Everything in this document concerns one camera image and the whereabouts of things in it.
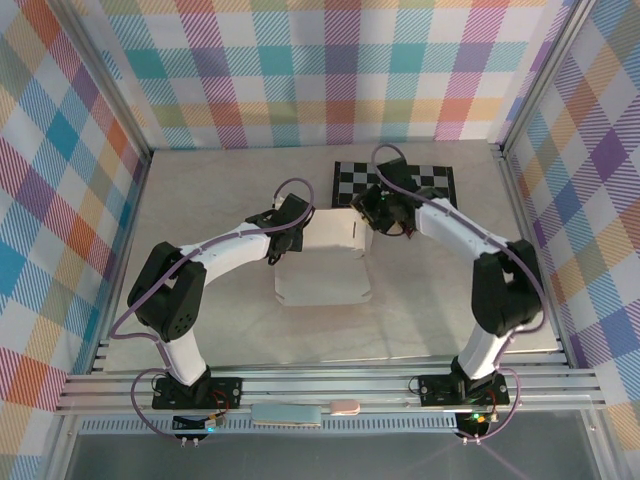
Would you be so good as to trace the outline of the pink paper box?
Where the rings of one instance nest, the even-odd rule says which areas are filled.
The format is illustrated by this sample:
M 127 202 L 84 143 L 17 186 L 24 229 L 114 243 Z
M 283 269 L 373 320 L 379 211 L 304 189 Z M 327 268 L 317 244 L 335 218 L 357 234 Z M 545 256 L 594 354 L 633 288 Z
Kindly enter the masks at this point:
M 303 229 L 300 252 L 275 266 L 275 296 L 287 307 L 362 304 L 371 299 L 368 225 L 353 209 L 316 210 Z

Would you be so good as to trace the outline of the black white chessboard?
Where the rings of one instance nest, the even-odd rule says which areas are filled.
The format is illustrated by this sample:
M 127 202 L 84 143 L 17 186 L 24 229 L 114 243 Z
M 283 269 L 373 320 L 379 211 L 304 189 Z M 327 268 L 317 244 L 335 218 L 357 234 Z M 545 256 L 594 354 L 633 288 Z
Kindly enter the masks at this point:
M 450 166 L 410 165 L 412 178 L 420 188 L 434 187 L 457 207 L 453 168 Z M 377 182 L 372 166 L 363 162 L 336 162 L 332 185 L 332 208 L 348 208 L 352 199 Z

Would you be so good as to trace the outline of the light blue flat pad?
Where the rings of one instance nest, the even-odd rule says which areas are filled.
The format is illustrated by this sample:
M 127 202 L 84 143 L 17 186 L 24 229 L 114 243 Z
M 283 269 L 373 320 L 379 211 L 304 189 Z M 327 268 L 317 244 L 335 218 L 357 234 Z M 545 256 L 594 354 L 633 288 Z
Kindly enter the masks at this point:
M 287 427 L 320 427 L 321 408 L 295 404 L 254 404 L 251 407 L 254 424 Z

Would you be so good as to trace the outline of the small black controller board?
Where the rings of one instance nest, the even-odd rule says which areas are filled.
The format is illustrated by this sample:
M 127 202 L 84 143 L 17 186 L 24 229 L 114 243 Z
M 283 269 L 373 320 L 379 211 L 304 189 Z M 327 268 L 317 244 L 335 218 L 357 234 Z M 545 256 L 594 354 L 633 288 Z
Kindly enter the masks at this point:
M 172 429 L 175 431 L 193 430 L 211 433 L 215 432 L 218 427 L 223 426 L 225 422 L 225 416 L 222 414 L 213 414 L 207 417 L 174 415 L 172 418 Z
M 493 420 L 491 414 L 485 413 L 456 413 L 455 416 L 458 431 L 471 436 L 487 434 Z

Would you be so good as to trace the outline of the aluminium side rail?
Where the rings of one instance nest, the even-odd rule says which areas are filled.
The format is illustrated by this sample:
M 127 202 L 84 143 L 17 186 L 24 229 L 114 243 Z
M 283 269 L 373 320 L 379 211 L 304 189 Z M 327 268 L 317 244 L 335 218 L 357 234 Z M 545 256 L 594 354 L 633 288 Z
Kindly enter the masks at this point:
M 518 227 L 520 235 L 528 240 L 534 247 L 537 255 L 539 271 L 541 274 L 541 285 L 545 293 L 545 301 L 542 312 L 542 318 L 535 320 L 533 327 L 539 327 L 540 330 L 535 334 L 529 334 L 529 337 L 538 337 L 542 332 L 552 332 L 558 346 L 556 350 L 565 356 L 564 362 L 570 367 L 576 366 L 575 355 L 568 340 L 567 331 L 559 318 L 558 304 L 553 292 L 551 281 L 547 276 L 547 269 L 542 255 L 541 247 L 536 238 L 533 224 L 530 221 L 524 197 L 521 194 L 517 184 L 516 175 L 509 155 L 505 154 L 501 147 L 496 143 L 489 144 L 490 151 L 494 161 L 496 162 L 500 179 L 506 191 L 506 195 L 513 211 L 513 215 Z

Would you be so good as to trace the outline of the aluminium frame rail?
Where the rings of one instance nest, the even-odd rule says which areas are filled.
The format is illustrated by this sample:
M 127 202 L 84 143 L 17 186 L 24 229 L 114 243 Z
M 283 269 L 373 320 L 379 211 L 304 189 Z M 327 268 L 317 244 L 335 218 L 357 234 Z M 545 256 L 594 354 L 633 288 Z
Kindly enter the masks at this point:
M 568 365 L 560 353 L 510 354 L 506 378 L 510 390 L 521 390 L 520 407 L 526 411 L 601 408 L 605 396 L 592 369 Z M 322 362 L 300 365 L 258 365 L 213 369 L 216 377 L 243 380 L 240 409 L 254 403 L 310 404 L 327 409 L 330 402 L 353 399 L 365 413 L 417 411 L 420 375 L 441 375 L 449 370 L 442 358 L 414 358 L 364 362 Z M 133 371 L 72 375 L 64 385 L 57 414 L 124 414 L 136 401 L 143 412 L 151 409 L 152 377 L 133 382 Z

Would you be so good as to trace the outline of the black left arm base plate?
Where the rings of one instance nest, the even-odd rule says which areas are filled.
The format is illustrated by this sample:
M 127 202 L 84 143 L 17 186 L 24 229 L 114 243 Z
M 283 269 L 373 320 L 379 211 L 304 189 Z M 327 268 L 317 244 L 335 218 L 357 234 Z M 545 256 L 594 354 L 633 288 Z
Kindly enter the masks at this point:
M 242 395 L 239 377 L 209 377 L 191 386 L 171 376 L 161 376 L 152 384 L 154 410 L 238 409 Z

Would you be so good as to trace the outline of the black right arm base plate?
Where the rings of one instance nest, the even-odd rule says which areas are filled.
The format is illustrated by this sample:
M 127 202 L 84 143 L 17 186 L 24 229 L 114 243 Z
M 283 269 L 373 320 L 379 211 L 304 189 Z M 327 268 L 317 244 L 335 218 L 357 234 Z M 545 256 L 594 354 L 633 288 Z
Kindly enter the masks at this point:
M 418 394 L 423 407 L 510 404 L 505 377 L 499 373 L 476 380 L 454 373 L 421 375 L 418 377 Z

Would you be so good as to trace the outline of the aluminium right frame post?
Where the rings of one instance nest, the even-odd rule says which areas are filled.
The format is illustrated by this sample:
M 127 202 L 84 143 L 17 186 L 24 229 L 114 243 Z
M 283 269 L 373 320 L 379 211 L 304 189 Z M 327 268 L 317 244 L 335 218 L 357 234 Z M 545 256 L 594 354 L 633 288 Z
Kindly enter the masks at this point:
M 506 161 L 515 144 L 532 121 L 534 110 L 555 79 L 580 30 L 599 0 L 562 0 L 546 29 L 540 48 L 520 84 L 501 130 L 495 134 L 491 150 L 496 159 Z

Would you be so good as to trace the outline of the aluminium frame post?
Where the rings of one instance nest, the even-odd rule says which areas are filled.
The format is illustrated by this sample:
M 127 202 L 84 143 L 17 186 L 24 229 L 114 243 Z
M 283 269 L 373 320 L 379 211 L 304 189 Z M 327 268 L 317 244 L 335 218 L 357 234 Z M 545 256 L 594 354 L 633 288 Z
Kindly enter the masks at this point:
M 153 158 L 153 150 L 149 147 L 137 120 L 109 72 L 99 48 L 83 23 L 81 15 L 76 11 L 71 0 L 47 1 L 78 51 L 96 86 L 104 95 L 114 116 L 120 122 L 131 143 L 140 152 L 144 164 L 149 165 Z
M 546 29 L 540 48 L 520 84 L 501 130 L 495 134 L 491 150 L 496 159 L 506 161 L 515 144 L 532 121 L 534 110 L 555 79 L 580 30 L 599 0 L 562 0 Z

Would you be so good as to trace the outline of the aluminium left frame post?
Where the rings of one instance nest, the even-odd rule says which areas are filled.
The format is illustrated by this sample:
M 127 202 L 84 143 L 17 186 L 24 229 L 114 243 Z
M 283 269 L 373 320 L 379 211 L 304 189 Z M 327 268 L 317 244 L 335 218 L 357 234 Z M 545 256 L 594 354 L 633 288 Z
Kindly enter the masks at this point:
M 120 122 L 131 143 L 140 152 L 144 164 L 149 165 L 153 158 L 153 150 L 149 147 L 137 120 L 109 72 L 99 48 L 83 23 L 81 15 L 76 11 L 71 0 L 47 1 L 78 51 L 96 86 L 104 95 L 114 116 Z

